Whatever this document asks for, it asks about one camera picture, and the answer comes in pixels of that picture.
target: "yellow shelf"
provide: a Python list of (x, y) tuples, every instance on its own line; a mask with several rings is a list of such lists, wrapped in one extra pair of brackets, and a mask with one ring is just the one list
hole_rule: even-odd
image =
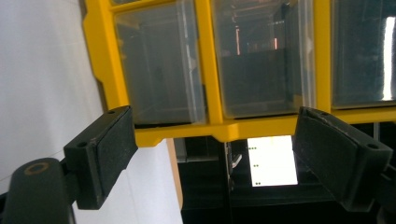
[[(86, 0), (88, 14), (84, 20), (92, 70), (103, 83), (108, 108), (128, 105), (122, 73), (114, 16), (122, 12), (155, 7), (172, 0), (142, 0), (113, 5), (110, 0)], [(396, 106), (370, 109), (332, 110), (331, 97), (331, 0), (314, 2), (314, 46), (317, 109), (332, 113), (349, 123), (396, 120)], [(219, 74), (213, 34), (210, 0), (196, 0), (196, 19), (200, 37), (200, 65), (207, 98), (206, 124), (177, 125), (136, 129), (140, 147), (153, 147), (165, 138), (213, 135), (221, 142), (251, 137), (294, 134), (297, 115), (262, 119), (226, 119), (221, 105)]]

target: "plastic drawer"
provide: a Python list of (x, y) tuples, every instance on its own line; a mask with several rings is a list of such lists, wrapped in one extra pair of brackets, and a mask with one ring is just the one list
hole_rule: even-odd
[(135, 124), (205, 122), (193, 2), (117, 14), (115, 23)]
[(306, 2), (212, 2), (226, 118), (292, 114), (314, 103), (315, 87), (305, 84), (302, 90), (302, 80), (315, 81), (313, 67), (304, 63), (313, 64), (312, 10)]
[(332, 108), (396, 105), (396, 4), (334, 0)]

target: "yellow frame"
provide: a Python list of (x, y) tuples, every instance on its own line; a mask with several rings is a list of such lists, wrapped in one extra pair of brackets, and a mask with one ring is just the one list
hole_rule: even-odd
[[(108, 108), (128, 105), (128, 96), (122, 74), (114, 15), (144, 7), (153, 7), (175, 0), (141, 0), (113, 5), (111, 0), (86, 0), (88, 14), (83, 26), (92, 70), (104, 84)], [(314, 0), (314, 36), (317, 108), (329, 112), (348, 123), (396, 120), (396, 107), (332, 110), (331, 97), (331, 3), (332, 0)], [(219, 77), (210, 0), (195, 0), (200, 33), (199, 48), (203, 82), (205, 83), (208, 122), (198, 125), (179, 125), (164, 128), (136, 129), (140, 147), (153, 147), (165, 138), (213, 135), (221, 142), (251, 137), (294, 134), (297, 115), (263, 119), (225, 119), (220, 101)]]

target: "white wall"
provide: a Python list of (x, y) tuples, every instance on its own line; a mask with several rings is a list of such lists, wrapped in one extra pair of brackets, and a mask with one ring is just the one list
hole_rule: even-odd
[[(78, 0), (0, 1), (0, 194), (12, 172), (102, 113)], [(139, 149), (100, 211), (78, 223), (181, 223), (166, 144)]]

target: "storage bin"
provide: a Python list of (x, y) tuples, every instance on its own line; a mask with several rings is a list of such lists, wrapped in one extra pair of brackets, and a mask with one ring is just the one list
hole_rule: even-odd
[(396, 105), (395, 1), (332, 1), (332, 108)]
[(134, 123), (205, 122), (193, 2), (121, 13), (115, 23)]
[(213, 1), (226, 118), (290, 114), (313, 104), (312, 5), (307, 2)]

